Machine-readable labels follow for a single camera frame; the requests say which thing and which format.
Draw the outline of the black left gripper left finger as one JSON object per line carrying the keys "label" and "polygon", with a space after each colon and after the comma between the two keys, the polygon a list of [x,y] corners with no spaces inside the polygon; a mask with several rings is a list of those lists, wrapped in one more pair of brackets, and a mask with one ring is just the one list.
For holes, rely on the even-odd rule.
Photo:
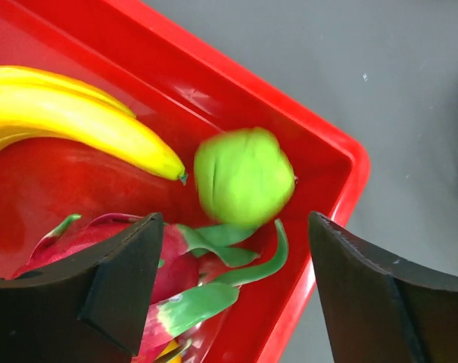
{"label": "black left gripper left finger", "polygon": [[128,362],[139,353],[164,221],[153,213],[67,258],[0,279],[0,362]]}

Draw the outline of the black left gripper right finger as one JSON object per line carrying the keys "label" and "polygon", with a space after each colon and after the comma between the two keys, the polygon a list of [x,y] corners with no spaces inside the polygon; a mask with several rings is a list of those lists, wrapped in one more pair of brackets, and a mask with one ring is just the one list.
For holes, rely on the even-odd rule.
{"label": "black left gripper right finger", "polygon": [[310,252],[336,362],[458,362],[458,277],[309,217]]}

